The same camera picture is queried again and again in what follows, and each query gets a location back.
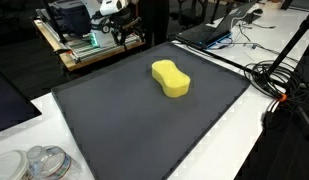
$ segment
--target jar lid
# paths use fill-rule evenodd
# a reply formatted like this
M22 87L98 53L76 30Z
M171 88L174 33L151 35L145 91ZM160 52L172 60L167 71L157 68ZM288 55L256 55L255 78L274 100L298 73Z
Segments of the jar lid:
M24 151L10 151L0 155L0 180L19 180L27 172L28 160Z

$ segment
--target yellow sponge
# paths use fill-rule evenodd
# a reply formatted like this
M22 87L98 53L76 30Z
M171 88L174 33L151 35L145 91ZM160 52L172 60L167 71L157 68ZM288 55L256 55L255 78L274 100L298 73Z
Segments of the yellow sponge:
M171 60L153 63L152 76L161 84L165 95L168 97L177 98L188 92L191 79L178 70Z

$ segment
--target table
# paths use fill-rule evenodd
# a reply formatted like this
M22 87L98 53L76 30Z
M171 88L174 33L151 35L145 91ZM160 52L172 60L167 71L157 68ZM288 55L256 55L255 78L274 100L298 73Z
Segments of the table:
M47 42L51 45L51 47L54 51L58 50L58 49L63 49L64 47L61 45L61 43L57 41L57 39L52 35L52 33L49 31L49 29L46 28L46 26L44 26L43 23L44 22L42 22L41 20L34 20L33 21L33 24L34 24L35 28L37 29L37 31L39 31L39 33L42 34L42 36L47 40ZM133 42L131 44L127 44L126 48L128 50L130 50L130 49L139 47L143 44L144 44L144 42L141 42L141 41ZM106 58L120 54L120 53L125 52L125 51L126 50L124 49L123 46L117 47L115 49L106 51L105 53L102 53L100 55L97 55L97 56L93 57L92 59L89 59L87 61L81 61L81 62L78 62L78 63L75 63L73 58L66 53L60 54L59 58L68 71L74 71L76 69L88 66L92 63L104 60Z
M294 24L293 27L293 25L287 26L287 24L292 24L291 22L299 24L307 16L307 13L295 10L279 11L271 9L270 5L266 5L264 10L265 14L261 19L268 19L266 23L277 23L277 29L263 30L262 33L269 34L265 36L267 41L256 34L253 35L252 31L246 33L249 33L252 40L258 40L256 42L263 46L280 51L298 29L298 25ZM284 19L286 16L289 17L288 21L285 19L285 21L279 22L279 18ZM309 31L297 44L296 50L294 49L290 53L290 56L301 57L309 43L309 39L306 40L308 37ZM275 40L279 38L285 40L278 43ZM252 50L237 45L232 49L215 51L215 53L244 65L254 62L244 54L249 51ZM210 58L208 60L242 74L239 69L223 62ZM272 99L264 96L255 88L249 87L191 151L169 179L233 179L262 132L262 115L271 101ZM58 145L83 166L84 173L81 179L93 179L52 95L47 94L37 98L33 100L33 103L42 111L43 115L1 132L0 154L14 149L28 150L35 145Z

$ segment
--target white table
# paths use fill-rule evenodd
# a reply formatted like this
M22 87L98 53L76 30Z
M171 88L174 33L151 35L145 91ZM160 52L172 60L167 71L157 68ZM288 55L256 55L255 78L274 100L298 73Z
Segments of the white table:
M265 26L276 25L277 28L267 30L253 27L253 30L247 30L246 34L253 42L277 51L283 49L308 14L295 10L280 11L271 9L271 7L265 7L264 11L264 16L255 23L264 23ZM237 32L238 29L234 28L234 37ZM297 48L294 48L290 56L299 59L308 44L309 32L297 44ZM263 55L264 50L252 50L241 45L236 45L230 49L217 50L214 53L246 65L262 60L262 58L251 60L246 55L247 52L249 55L260 56L257 51L265 56ZM208 59L235 72L242 73L239 69L228 64ZM265 97L253 87L249 87L185 158L169 179L233 179L262 132L262 114L271 101L270 98ZM41 110L43 115L1 132L0 154L16 149L27 151L35 145L57 145L82 165L84 170L80 179L94 179L52 95L49 93L37 98L33 100L33 103Z

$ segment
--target black mat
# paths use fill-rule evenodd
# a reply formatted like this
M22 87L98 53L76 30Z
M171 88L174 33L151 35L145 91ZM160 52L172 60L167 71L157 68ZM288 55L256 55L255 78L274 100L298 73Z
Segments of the black mat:
M171 59L191 78L172 99L151 76ZM240 75L165 43L53 94L95 178L165 179L246 90Z

